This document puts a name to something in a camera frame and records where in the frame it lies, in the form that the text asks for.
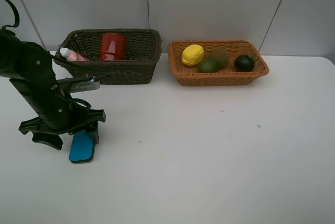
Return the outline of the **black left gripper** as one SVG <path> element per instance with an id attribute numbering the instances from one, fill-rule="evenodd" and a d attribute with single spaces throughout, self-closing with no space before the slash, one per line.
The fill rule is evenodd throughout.
<path id="1" fill-rule="evenodd" d="M 19 126 L 22 134 L 33 133 L 34 143 L 60 151 L 63 141 L 58 135 L 85 130 L 94 144 L 99 144 L 98 122 L 106 121 L 104 110 L 91 109 L 86 101 L 63 95 L 56 84 L 45 89 L 25 80 L 9 81 L 38 115 Z"/>

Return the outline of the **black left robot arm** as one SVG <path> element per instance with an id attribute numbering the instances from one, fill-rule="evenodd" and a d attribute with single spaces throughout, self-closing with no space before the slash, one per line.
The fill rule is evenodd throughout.
<path id="1" fill-rule="evenodd" d="M 34 143 L 61 150 L 61 134 L 85 131 L 99 143 L 98 123 L 106 120 L 105 112 L 92 109 L 82 99 L 73 98 L 70 87 L 88 81 L 81 77 L 57 80 L 52 67 L 53 56 L 41 46 L 22 42 L 9 30 L 1 30 L 1 76 L 11 84 L 38 115 L 21 122 L 19 131 L 32 132 Z"/>

